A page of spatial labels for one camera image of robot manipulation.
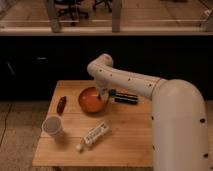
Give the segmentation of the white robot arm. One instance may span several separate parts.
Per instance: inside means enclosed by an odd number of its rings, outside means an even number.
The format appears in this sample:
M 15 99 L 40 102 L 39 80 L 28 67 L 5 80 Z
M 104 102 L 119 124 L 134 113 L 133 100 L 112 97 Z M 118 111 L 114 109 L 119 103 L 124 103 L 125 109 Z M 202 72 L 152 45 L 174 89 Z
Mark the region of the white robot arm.
M 154 171 L 210 171 L 207 114 L 196 86 L 115 69 L 108 54 L 91 61 L 87 72 L 100 94 L 112 83 L 152 101 Z

